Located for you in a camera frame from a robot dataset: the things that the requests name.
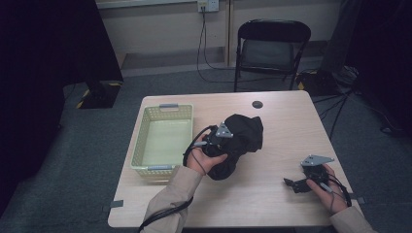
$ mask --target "hand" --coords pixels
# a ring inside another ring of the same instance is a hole
[[[323,164],[327,172],[334,176],[334,171],[326,164]],[[307,180],[306,183],[309,187],[319,196],[322,203],[328,208],[332,214],[336,214],[348,208],[343,193],[336,183],[328,182],[328,186],[332,189],[332,192],[327,192],[321,189],[317,183],[312,180]]]
[[[197,142],[201,142],[204,136],[205,135],[199,137],[199,139],[197,139]],[[209,157],[208,155],[203,153],[202,149],[194,148],[191,150],[188,156],[188,167],[200,173],[201,175],[206,176],[206,174],[215,165],[222,163],[225,159],[227,159],[226,153],[217,157]]]

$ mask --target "black fabric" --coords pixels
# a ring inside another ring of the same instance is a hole
[[[228,178],[236,169],[240,156],[246,152],[256,152],[263,143],[263,125],[260,117],[249,118],[232,115],[224,121],[233,134],[233,138],[221,143],[222,153],[227,153],[227,159],[210,170],[209,177],[215,181]]]

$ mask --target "basket handle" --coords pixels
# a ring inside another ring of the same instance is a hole
[[[179,111],[179,104],[160,104],[158,107],[162,112]]]

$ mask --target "black circle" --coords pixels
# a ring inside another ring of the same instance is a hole
[[[254,101],[252,103],[252,106],[254,106],[255,109],[261,109],[261,107],[263,107],[263,103],[261,103],[260,101]]]

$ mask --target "gray carpet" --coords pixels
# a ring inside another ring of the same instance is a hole
[[[233,71],[205,70],[211,81],[231,81]],[[248,88],[284,89],[280,80]],[[77,110],[86,91],[78,84],[68,97],[59,132],[40,172],[19,184],[0,220],[0,232],[135,232],[107,224],[132,129],[142,99],[149,95],[231,92],[232,83],[207,83],[197,72],[126,78],[114,108]],[[339,98],[316,104],[319,113]],[[330,132],[338,108],[323,120]],[[331,142],[361,208],[379,232],[412,232],[412,150],[409,138],[380,131],[379,114],[359,95],[351,95],[335,125]],[[298,228],[314,233],[323,228]],[[186,229],[186,232],[208,232]],[[286,232],[285,229],[216,229],[215,232]]]

